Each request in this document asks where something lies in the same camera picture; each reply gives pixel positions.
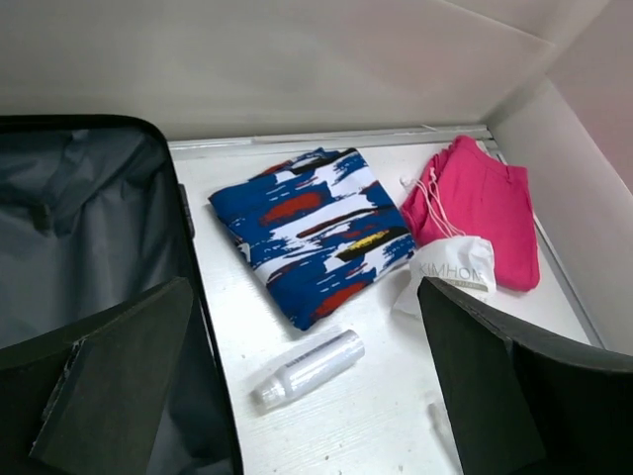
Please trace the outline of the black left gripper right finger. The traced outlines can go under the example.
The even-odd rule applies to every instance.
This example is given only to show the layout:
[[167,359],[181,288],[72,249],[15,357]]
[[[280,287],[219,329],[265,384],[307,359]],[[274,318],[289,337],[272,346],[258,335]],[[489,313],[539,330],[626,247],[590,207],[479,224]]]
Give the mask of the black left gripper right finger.
[[417,290],[466,474],[629,474],[632,358],[499,311],[439,278]]

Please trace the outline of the grey hard-shell suitcase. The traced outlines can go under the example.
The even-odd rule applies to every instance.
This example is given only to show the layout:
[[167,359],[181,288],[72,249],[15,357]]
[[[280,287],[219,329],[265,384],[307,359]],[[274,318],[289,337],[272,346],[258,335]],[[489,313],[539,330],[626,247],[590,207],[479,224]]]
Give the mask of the grey hard-shell suitcase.
[[243,461],[186,193],[164,135],[113,115],[1,120],[1,350],[174,278],[193,305],[143,474]]

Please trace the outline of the white plastic bottle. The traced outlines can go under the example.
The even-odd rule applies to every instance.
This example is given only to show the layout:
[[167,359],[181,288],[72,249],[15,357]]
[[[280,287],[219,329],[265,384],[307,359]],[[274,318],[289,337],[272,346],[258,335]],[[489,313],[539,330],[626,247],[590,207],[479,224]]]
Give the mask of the white plastic bottle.
[[352,330],[313,347],[282,364],[254,387],[254,402],[265,412],[302,399],[351,368],[365,355],[360,336]]

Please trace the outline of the pink cloth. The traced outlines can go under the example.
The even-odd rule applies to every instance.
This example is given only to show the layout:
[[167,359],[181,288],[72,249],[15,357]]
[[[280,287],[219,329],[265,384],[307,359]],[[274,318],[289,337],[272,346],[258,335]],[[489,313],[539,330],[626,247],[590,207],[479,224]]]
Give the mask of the pink cloth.
[[528,171],[489,156],[475,140],[460,136],[434,154],[401,211],[419,247],[451,232],[484,238],[492,244],[500,286],[528,292],[539,284]]

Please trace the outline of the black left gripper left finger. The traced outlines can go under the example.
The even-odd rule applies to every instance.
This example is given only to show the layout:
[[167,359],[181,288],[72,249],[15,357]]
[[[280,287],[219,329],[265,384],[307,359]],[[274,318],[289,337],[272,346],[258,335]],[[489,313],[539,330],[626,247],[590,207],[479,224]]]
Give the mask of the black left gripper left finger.
[[192,305],[178,277],[2,348],[2,473],[145,473]]

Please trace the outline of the blue patterned cloth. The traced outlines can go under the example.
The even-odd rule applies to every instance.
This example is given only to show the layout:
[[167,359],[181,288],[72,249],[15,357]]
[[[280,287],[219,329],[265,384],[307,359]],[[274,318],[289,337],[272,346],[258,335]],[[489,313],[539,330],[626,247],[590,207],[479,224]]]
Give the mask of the blue patterned cloth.
[[415,251],[399,208],[355,148],[317,148],[209,201],[255,277],[300,331]]

